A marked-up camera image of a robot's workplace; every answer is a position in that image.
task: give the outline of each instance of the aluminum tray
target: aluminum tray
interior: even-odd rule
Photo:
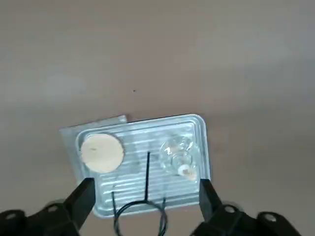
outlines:
[[[122,164],[115,171],[99,174],[89,170],[81,161],[80,147],[93,134],[107,133],[117,137],[125,150]],[[182,115],[144,120],[101,128],[93,128],[78,134],[75,146],[80,169],[84,177],[95,178],[95,215],[113,217],[111,192],[115,192],[116,208],[144,198],[147,152],[151,152],[149,176],[149,200],[162,203],[166,197],[166,208],[197,204],[199,202],[199,180],[190,181],[181,176],[171,176],[160,166],[159,149],[172,135],[192,139],[200,148],[201,158],[196,160],[200,178],[210,179],[210,163],[206,125],[198,115]],[[124,214],[151,211],[147,205],[134,206]]]

